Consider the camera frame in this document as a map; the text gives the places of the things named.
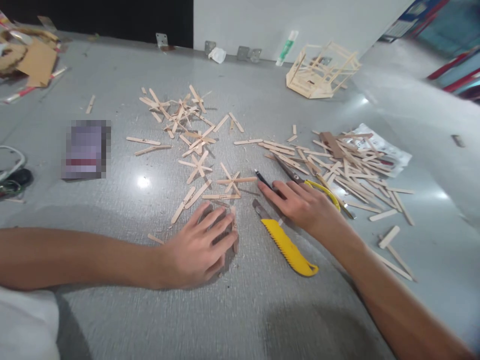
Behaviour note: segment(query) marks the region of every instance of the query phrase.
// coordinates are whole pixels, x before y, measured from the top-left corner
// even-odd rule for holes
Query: white sleeve
[[[0,286],[0,359],[59,360],[59,308],[51,291]]]

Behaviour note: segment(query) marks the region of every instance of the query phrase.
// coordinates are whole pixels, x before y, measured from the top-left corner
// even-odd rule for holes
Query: knife handle
[[[285,231],[280,227],[279,223],[273,219],[261,219],[263,225],[270,233],[271,238],[280,249],[283,257],[298,274],[304,277],[312,277],[319,272],[319,268],[307,261],[287,236]]]

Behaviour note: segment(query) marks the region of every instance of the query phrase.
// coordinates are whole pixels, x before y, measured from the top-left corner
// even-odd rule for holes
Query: white cable
[[[0,183],[4,181],[6,178],[8,178],[10,175],[12,175],[14,172],[16,172],[18,169],[23,168],[25,163],[27,162],[27,159],[25,158],[25,155],[23,155],[20,151],[18,151],[16,148],[6,146],[6,145],[0,145],[0,149],[9,149],[14,152],[16,152],[20,156],[20,160],[15,164],[14,167],[12,167],[8,171],[3,171],[0,173]]]

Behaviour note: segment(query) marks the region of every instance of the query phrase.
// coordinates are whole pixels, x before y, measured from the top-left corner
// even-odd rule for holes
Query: black pen
[[[255,175],[258,178],[258,180],[260,180],[262,183],[267,185],[270,190],[274,191],[272,189],[272,187],[269,185],[269,183],[267,182],[267,180],[265,180],[265,178],[262,176],[262,174],[257,169],[253,169],[253,171],[255,171]]]

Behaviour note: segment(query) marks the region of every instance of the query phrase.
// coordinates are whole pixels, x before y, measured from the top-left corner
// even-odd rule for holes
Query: white wall
[[[193,47],[215,41],[230,55],[240,45],[261,48],[276,60],[291,30],[298,38],[287,56],[293,62],[305,44],[333,40],[363,55],[413,0],[195,0]]]

